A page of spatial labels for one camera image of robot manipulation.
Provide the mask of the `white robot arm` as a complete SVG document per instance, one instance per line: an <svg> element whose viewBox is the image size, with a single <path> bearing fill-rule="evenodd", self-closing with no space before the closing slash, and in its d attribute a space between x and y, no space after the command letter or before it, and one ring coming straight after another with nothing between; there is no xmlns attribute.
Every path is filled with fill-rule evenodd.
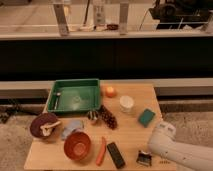
<svg viewBox="0 0 213 171"><path fill-rule="evenodd" d="M213 148L177 142L175 135L176 128L161 121L152 131L148 148L156 155L195 171L213 171Z"/></svg>

